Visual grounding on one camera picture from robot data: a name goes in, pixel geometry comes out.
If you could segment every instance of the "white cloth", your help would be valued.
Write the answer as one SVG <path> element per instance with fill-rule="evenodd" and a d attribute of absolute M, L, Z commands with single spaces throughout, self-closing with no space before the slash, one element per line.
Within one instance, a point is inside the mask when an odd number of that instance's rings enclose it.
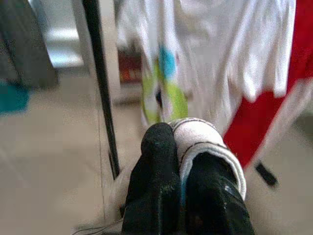
<path fill-rule="evenodd" d="M 214 126 L 202 119 L 185 118 L 170 123 L 177 145 L 179 173 L 181 180 L 181 202 L 184 205 L 186 182 L 192 168 L 193 159 L 200 153 L 208 152 L 224 159 L 231 167 L 237 181 L 238 192 L 246 197 L 246 179 L 235 155 L 226 147 Z"/>
<path fill-rule="evenodd" d="M 285 95 L 294 15 L 295 0 L 127 0 L 118 45 L 136 41 L 150 69 L 159 45 L 177 55 L 177 84 L 193 93 L 188 116 L 223 133 L 242 96 L 253 102 L 263 90 Z"/>

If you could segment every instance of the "black pole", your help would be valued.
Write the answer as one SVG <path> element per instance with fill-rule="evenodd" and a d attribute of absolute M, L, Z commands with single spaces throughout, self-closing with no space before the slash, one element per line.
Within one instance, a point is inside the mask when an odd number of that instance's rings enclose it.
<path fill-rule="evenodd" d="M 94 62 L 96 65 L 97 79 L 101 94 L 101 102 L 103 115 L 106 122 L 108 140 L 109 140 L 109 158 L 112 169 L 113 178 L 119 175 L 119 164 L 116 150 L 116 141 L 113 128 L 113 120 L 111 113 L 111 101 L 108 87 L 108 78 L 106 72 L 106 64 L 101 44 L 101 23 L 99 17 L 98 0 L 82 0 L 85 10 L 88 30 L 91 37 Z"/>

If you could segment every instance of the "tile floor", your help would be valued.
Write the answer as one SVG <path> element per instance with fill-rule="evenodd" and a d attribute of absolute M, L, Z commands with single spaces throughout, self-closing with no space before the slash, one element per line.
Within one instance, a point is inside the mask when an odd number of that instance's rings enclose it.
<path fill-rule="evenodd" d="M 85 70 L 59 72 L 61 85 L 33 93 L 28 111 L 0 117 L 0 234 L 71 234 L 119 218 L 95 81 Z M 139 158 L 137 104 L 113 108 L 125 178 Z M 267 189 L 252 171 L 247 206 L 259 235 L 313 234 L 312 134 L 294 125 L 264 164 L 279 179 Z"/>

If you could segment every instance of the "red fabric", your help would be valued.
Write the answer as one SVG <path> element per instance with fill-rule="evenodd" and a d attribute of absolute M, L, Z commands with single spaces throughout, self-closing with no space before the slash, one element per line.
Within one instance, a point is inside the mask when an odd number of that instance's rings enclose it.
<path fill-rule="evenodd" d="M 294 22 L 287 95 L 298 79 L 313 76 L 313 0 L 298 0 Z M 264 92 L 254 103 L 243 101 L 224 136 L 228 147 L 245 167 L 253 158 L 281 104 L 287 97 L 274 98 Z"/>

